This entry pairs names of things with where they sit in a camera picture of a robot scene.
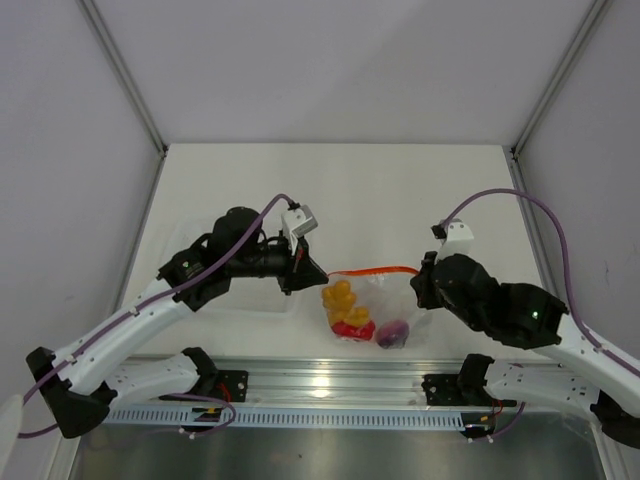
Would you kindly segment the orange toy croissant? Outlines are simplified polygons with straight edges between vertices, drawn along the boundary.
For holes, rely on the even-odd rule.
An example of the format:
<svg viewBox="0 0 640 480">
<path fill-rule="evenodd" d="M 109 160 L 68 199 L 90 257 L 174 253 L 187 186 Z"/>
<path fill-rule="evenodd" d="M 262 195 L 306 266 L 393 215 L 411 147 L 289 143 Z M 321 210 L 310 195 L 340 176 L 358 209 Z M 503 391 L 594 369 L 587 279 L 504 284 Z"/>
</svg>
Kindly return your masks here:
<svg viewBox="0 0 640 480">
<path fill-rule="evenodd" d="M 371 320 L 369 309 L 356 305 L 358 298 L 348 280 L 338 280 L 325 287 L 321 297 L 331 327 L 345 324 L 361 328 Z"/>
</svg>

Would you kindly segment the clear zip bag orange zipper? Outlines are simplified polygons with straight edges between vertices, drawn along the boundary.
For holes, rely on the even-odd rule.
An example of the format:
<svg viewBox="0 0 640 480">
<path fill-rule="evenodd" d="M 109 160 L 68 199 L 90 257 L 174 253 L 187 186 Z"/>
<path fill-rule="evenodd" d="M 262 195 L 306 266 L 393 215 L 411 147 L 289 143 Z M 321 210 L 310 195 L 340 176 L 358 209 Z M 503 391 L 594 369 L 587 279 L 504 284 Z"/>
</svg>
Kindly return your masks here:
<svg viewBox="0 0 640 480">
<path fill-rule="evenodd" d="M 409 281 L 418 270 L 408 266 L 379 266 L 358 270 L 339 270 L 328 274 L 329 282 L 325 287 L 338 280 L 351 282 L 352 290 L 357 295 L 357 306 L 369 309 L 370 318 L 376 330 L 384 323 L 393 320 L 404 320 L 410 326 L 410 335 L 401 349 L 383 349 L 377 345 L 375 334 L 371 341 L 360 342 L 337 337 L 331 330 L 326 310 L 325 316 L 329 329 L 339 340 L 352 343 L 366 343 L 383 350 L 409 350 L 424 347 L 431 327 L 431 313 L 417 307 L 416 296 Z"/>
</svg>

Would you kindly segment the red toy bell pepper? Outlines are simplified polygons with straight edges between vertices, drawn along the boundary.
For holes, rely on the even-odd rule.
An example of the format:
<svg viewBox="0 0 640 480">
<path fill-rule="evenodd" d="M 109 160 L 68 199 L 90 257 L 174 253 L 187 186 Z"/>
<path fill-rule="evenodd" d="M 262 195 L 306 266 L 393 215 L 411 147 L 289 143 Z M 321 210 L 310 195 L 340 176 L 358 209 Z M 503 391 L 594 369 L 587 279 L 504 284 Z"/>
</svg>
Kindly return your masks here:
<svg viewBox="0 0 640 480">
<path fill-rule="evenodd" d="M 376 325 L 372 321 L 360 327 L 345 322 L 337 322 L 331 327 L 331 330 L 337 337 L 342 339 L 369 342 L 374 337 Z"/>
</svg>

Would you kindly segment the purple toy onion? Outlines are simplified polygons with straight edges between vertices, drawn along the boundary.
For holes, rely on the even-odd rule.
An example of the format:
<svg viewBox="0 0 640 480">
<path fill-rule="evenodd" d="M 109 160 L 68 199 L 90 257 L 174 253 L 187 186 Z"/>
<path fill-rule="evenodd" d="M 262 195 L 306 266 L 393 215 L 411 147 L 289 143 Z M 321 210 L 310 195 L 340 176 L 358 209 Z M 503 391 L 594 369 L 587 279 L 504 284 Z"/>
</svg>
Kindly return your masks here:
<svg viewBox="0 0 640 480">
<path fill-rule="evenodd" d="M 393 320 L 380 326 L 375 341 L 383 349 L 401 349 L 410 335 L 410 326 L 404 320 Z"/>
</svg>

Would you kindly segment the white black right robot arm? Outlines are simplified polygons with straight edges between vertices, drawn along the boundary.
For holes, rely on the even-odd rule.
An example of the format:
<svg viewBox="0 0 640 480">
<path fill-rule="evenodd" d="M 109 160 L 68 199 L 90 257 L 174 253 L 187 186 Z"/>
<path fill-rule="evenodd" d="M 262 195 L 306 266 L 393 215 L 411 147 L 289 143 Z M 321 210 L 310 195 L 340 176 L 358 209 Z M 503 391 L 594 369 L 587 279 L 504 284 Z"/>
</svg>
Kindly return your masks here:
<svg viewBox="0 0 640 480">
<path fill-rule="evenodd" d="M 579 327 L 557 297 L 526 283 L 500 283 L 462 254 L 426 253 L 410 285 L 418 307 L 445 309 L 474 332 L 507 347 L 530 350 L 560 370 L 469 354 L 456 374 L 427 374 L 430 405 L 489 406 L 503 401 L 546 405 L 599 424 L 610 439 L 639 446 L 639 361 Z"/>
</svg>

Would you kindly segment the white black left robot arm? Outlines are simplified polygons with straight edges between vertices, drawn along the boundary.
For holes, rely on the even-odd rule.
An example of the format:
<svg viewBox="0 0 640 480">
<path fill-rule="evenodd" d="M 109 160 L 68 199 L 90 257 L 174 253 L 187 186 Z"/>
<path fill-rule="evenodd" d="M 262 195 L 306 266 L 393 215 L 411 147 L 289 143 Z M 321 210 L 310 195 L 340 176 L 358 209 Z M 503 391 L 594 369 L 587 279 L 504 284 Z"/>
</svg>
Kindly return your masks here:
<svg viewBox="0 0 640 480">
<path fill-rule="evenodd" d="M 234 207 L 210 232 L 174 254 L 133 302 L 91 332 L 57 350 L 39 347 L 26 358 L 35 385 L 66 439 L 98 427 L 118 408 L 148 399 L 226 400 L 210 356 L 189 347 L 165 360 L 135 367 L 123 362 L 174 323 L 226 294 L 235 278 L 274 278 L 285 295 L 325 285 L 306 234 L 317 221 L 306 205 L 290 202 L 277 236 L 263 235 L 264 212 Z"/>
</svg>

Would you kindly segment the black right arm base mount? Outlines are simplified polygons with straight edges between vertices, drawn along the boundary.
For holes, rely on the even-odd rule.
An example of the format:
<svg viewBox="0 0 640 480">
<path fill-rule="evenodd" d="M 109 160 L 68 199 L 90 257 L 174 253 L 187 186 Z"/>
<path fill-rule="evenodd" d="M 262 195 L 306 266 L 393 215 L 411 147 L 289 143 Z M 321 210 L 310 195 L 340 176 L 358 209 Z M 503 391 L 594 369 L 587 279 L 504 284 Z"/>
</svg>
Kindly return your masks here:
<svg viewBox="0 0 640 480">
<path fill-rule="evenodd" d="M 486 390 L 486 374 L 427 374 L 421 387 L 429 406 L 515 407 L 513 399 L 492 396 Z"/>
</svg>

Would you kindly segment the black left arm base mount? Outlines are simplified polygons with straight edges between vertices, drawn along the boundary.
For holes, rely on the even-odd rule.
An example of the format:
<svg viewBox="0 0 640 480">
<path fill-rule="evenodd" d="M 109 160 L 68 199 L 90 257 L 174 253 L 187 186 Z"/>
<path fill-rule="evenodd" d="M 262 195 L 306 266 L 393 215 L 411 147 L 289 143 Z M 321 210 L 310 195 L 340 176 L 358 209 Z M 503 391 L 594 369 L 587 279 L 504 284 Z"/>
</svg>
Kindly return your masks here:
<svg viewBox="0 0 640 480">
<path fill-rule="evenodd" d="M 188 394 L 211 397 L 228 403 L 244 403 L 248 390 L 246 370 L 219 370 L 214 378 L 199 380 Z"/>
</svg>

